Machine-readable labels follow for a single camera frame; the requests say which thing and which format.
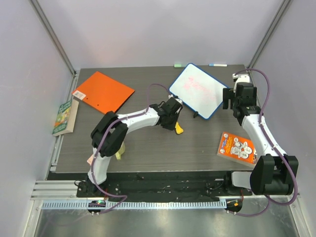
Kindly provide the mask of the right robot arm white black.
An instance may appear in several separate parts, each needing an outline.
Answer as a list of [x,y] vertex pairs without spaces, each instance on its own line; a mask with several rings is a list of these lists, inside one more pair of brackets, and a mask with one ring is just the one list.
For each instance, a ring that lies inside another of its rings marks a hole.
[[257,88],[249,82],[238,82],[235,88],[224,88],[223,108],[232,109],[259,158],[252,171],[231,172],[231,177],[223,182],[225,193],[234,195],[241,188],[250,189],[255,195],[297,193],[299,162],[279,147],[269,131],[263,109],[257,106]]

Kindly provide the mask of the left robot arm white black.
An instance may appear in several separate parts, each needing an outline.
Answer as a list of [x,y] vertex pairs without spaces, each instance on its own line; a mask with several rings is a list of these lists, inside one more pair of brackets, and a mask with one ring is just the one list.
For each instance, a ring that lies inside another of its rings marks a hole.
[[125,115],[118,115],[112,111],[106,113],[90,135],[93,155],[88,172],[90,180],[88,191],[94,197],[100,197],[104,193],[104,182],[107,179],[111,158],[125,152],[124,140],[128,133],[156,125],[175,131],[182,109],[182,100],[170,95],[166,102],[151,104],[134,113]]

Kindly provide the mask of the yellow whiteboard eraser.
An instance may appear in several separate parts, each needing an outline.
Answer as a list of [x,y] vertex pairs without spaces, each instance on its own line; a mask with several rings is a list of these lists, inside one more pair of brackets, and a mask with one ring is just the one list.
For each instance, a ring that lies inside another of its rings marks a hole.
[[179,125],[178,122],[176,122],[175,124],[175,132],[177,135],[180,135],[184,132],[183,128]]

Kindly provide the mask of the blue framed whiteboard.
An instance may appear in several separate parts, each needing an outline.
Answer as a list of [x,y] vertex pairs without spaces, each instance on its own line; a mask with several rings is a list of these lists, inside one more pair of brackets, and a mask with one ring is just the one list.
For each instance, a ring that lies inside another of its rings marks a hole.
[[223,103],[225,84],[198,66],[189,63],[169,91],[203,119],[210,119]]

